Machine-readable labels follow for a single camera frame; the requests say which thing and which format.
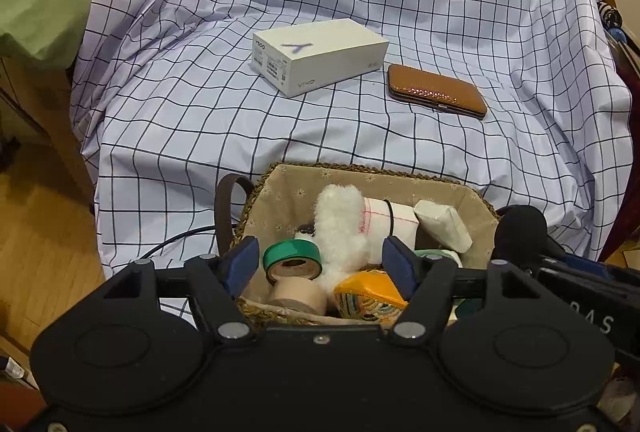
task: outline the black cable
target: black cable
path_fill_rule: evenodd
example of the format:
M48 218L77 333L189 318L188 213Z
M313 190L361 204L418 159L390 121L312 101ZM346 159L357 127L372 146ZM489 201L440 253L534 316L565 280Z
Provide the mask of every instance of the black cable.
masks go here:
M20 104L18 104L17 102L14 101L14 98L12 98L7 92L4 91L3 88L0 87L0 99L3 99L5 101L5 103L7 105L9 105L9 107L12 108L12 110L18 115L20 116L20 118L27 123L27 125L29 125L31 128L34 129L34 131L36 131L41 137L43 137L44 139L46 139L47 141L49 140L49 134L47 134L47 131L42 128L42 126L40 126L40 124L34 120L33 117L31 117L28 113L26 113L24 111L24 109L20 106Z
M156 251L164 248L166 245L171 244L172 242L175 242L176 240L180 240L181 238L185 238L185 237L190 237L191 235L196 235L197 233L204 233L205 231L211 231L211 230L214 230L215 228L216 228L215 226L195 227L193 229L190 229L189 231L183 231L182 233L178 233L178 235L174 235L173 237L168 238L164 242L153 247L151 250L146 252L145 255L138 258L138 260L151 257Z
M389 207L389 235L394 233L394 209L391 208L391 202L388 199L384 199L386 205Z

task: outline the blue object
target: blue object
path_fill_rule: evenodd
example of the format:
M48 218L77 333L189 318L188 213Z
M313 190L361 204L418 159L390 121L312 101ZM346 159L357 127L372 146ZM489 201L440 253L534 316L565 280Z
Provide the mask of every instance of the blue object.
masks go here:
M399 249L389 237L382 243L382 267L398 289L402 300L409 301L417 290L419 282L414 267L404 250Z
M599 262L587 260L585 258L578 257L577 255L571 255L570 253L564 255L564 258L561 261L570 268L577 269L578 271L584 271L585 273L591 273L592 275L597 275L606 280L612 280L609 272L607 271L607 267Z
M622 29L617 27L612 27L609 30L607 30L607 33L609 33L614 40L617 40L619 42L622 42L623 44L626 44L626 34L625 34L625 31L623 31Z
M258 239L246 237L232 248L223 259L228 259L228 274L223 282L225 291L234 300L238 298L260 264L260 245Z

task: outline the woven basket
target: woven basket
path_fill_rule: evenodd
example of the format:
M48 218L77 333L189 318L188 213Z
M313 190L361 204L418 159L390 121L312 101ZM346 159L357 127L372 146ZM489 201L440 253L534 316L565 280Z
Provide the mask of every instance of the woven basket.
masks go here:
M235 234L231 226L231 196L234 184L242 186L247 200ZM292 238L301 224L313 221L314 204L329 184L354 185L365 197L388 199L393 203L415 206L423 199L455 207L469 231L473 245L460 258L464 267L485 269L494 248L498 216L478 193L457 181L439 177L377 170L358 165L313 165L276 163L253 186L245 177L223 177L216 192L215 222L220 254L226 253L242 238L258 239L260 253L270 245ZM292 309L266 304L271 293L260 267L238 300L242 312L254 326L267 322L300 324L366 324L361 320L318 317Z

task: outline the green tape roll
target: green tape roll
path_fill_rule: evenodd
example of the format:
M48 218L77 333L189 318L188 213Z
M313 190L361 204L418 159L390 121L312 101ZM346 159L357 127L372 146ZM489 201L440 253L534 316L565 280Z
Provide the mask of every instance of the green tape roll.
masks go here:
M283 240L269 246L262 255L262 267L272 284L284 277L313 280L322 272L318 247L301 238Z
M428 257L428 258L441 258L441 257L449 257L452 258L459 267L462 267L462 262L460 262L460 257L458 253L455 251L449 251L448 249L417 249L414 251L415 255L418 257Z

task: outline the tape roll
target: tape roll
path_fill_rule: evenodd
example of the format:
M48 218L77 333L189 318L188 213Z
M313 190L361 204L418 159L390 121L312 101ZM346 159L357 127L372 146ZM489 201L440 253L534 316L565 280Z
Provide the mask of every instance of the tape roll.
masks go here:
M324 316L327 298L324 290L308 278L283 277L274 285L268 303L302 313Z
M414 251L415 255L418 257L426 257L431 259L439 259L442 257L452 258L458 267L462 267L462 262L460 260L460 256L455 251L450 251L448 249L417 249Z
M301 238L283 240L269 246L262 256L262 267L271 284L286 277L313 280L322 272L318 247Z

